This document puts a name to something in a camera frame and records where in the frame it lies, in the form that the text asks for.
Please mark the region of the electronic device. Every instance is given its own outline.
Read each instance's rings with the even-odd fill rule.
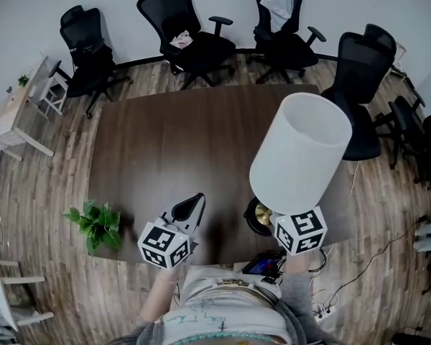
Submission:
[[[281,266],[286,261],[286,251],[268,251],[258,254],[253,260],[243,268],[243,273],[247,275],[265,276],[265,280],[274,283],[281,276]]]

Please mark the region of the white lampshade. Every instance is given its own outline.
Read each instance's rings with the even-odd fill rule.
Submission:
[[[289,95],[252,162],[249,179],[254,194],[283,215],[313,209],[351,135],[348,117],[334,103],[311,93]]]

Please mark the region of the black and white cube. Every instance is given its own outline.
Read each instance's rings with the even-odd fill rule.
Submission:
[[[319,248],[327,230],[319,207],[300,215],[275,218],[274,236],[291,255]]]
[[[144,261],[169,270],[190,255],[190,237],[168,229],[160,218],[147,222],[137,245]]]

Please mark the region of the white cloth on chair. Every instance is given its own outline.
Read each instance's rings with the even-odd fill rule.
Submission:
[[[290,19],[294,9],[294,0],[261,0],[260,4],[270,11],[273,33],[278,32]]]
[[[174,39],[171,41],[170,44],[179,49],[183,49],[184,47],[187,47],[192,42],[193,40],[190,37],[190,33],[188,33],[188,31],[184,31],[181,34],[179,34],[177,37],[174,37]]]

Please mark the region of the small plant on table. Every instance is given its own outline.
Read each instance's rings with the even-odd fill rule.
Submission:
[[[94,206],[94,201],[86,201],[83,204],[83,215],[72,207],[64,212],[63,216],[78,225],[80,233],[87,236],[86,248],[90,254],[93,254],[101,243],[112,249],[120,248],[120,213],[113,212],[108,203],[98,208]]]
[[[17,83],[19,84],[19,87],[25,87],[27,82],[29,81],[29,77],[27,75],[23,75],[17,79]]]

